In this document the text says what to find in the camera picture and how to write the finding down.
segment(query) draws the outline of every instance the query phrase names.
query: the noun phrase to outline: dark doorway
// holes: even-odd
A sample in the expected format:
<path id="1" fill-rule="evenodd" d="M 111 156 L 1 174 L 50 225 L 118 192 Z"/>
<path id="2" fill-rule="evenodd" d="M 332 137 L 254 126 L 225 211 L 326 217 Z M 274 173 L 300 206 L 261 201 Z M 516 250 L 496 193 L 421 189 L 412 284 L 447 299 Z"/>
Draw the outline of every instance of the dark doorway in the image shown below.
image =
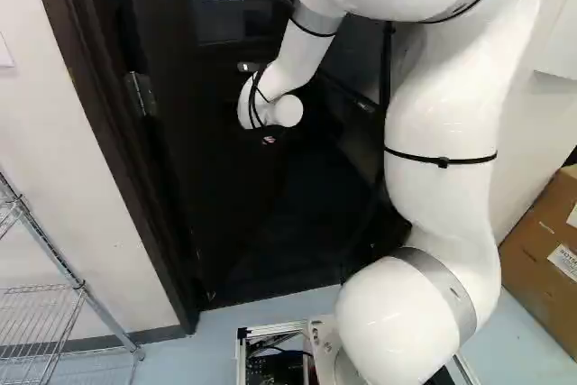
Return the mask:
<path id="1" fill-rule="evenodd" d="M 276 57 L 290 15 L 283 3 L 44 2 L 188 330 L 201 309 L 339 283 L 402 242 L 408 224 L 379 180 L 382 107 L 366 95 L 379 84 L 382 23 L 346 19 L 322 70 L 298 91 L 298 127 L 245 131 L 235 105 L 249 76 L 238 64 Z M 358 74 L 336 78 L 351 53 Z"/>

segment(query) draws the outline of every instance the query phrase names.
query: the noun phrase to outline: robotic arm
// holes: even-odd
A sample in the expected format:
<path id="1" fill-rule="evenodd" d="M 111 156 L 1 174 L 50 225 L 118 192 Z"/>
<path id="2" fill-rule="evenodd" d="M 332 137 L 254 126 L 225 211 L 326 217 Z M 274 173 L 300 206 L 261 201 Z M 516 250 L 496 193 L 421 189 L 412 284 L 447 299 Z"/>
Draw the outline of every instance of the robotic arm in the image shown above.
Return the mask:
<path id="1" fill-rule="evenodd" d="M 424 383 L 497 304 L 490 177 L 501 106 L 539 4 L 296 0 L 279 56 L 243 87 L 244 128 L 292 126 L 302 105 L 287 93 L 312 78 L 346 13 L 421 23 L 393 53 L 402 82 L 385 124 L 387 188 L 413 229 L 403 248 L 354 275 L 336 304 L 344 350 L 371 385 Z"/>

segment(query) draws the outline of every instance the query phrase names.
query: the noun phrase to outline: floor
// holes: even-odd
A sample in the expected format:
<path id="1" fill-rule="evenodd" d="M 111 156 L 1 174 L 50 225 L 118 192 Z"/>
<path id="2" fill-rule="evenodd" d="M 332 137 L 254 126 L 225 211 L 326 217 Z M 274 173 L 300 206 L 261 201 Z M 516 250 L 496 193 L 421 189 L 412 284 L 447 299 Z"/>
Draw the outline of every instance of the floor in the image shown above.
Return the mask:
<path id="1" fill-rule="evenodd" d="M 338 287 L 206 312 L 188 338 L 147 344 L 135 385 L 233 385 L 238 327 L 267 325 L 330 313 Z M 462 350 L 482 385 L 569 385 L 577 363 L 503 290 L 497 312 Z M 465 385 L 453 365 L 456 385 Z"/>

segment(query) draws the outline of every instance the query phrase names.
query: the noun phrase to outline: metal wire rack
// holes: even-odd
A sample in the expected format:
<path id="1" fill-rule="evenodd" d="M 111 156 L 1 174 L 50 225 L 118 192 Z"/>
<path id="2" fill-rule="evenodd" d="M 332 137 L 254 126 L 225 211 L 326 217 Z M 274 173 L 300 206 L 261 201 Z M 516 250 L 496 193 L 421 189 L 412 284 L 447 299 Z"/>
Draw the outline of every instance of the metal wire rack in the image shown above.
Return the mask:
<path id="1" fill-rule="evenodd" d="M 128 385 L 137 363 L 123 347 L 64 353 L 50 385 Z"/>
<path id="2" fill-rule="evenodd" d="M 86 298 L 68 285 L 23 286 L 0 294 L 0 384 L 50 380 Z"/>
<path id="3" fill-rule="evenodd" d="M 138 361 L 144 359 L 142 348 L 95 297 L 0 171 L 0 241 L 17 223 L 26 227 L 68 284 L 0 289 L 0 385 L 130 384 Z M 124 347 L 63 353 L 85 303 Z"/>

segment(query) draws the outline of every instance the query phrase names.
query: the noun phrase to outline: white wall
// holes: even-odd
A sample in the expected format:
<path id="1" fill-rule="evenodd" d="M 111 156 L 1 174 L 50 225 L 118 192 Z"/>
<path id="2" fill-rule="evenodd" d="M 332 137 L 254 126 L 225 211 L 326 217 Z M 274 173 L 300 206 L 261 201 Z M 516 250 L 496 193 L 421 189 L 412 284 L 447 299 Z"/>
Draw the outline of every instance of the white wall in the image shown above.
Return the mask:
<path id="1" fill-rule="evenodd" d="M 129 331 L 178 320 L 108 170 L 41 0 L 0 0 L 14 69 L 0 69 L 0 165 Z M 58 280 L 23 230 L 0 242 L 0 287 Z M 83 315 L 76 337 L 110 334 Z"/>
<path id="2" fill-rule="evenodd" d="M 490 204 L 499 241 L 577 145 L 577 81 L 533 71 L 564 1 L 543 0 L 517 85 L 505 103 Z"/>

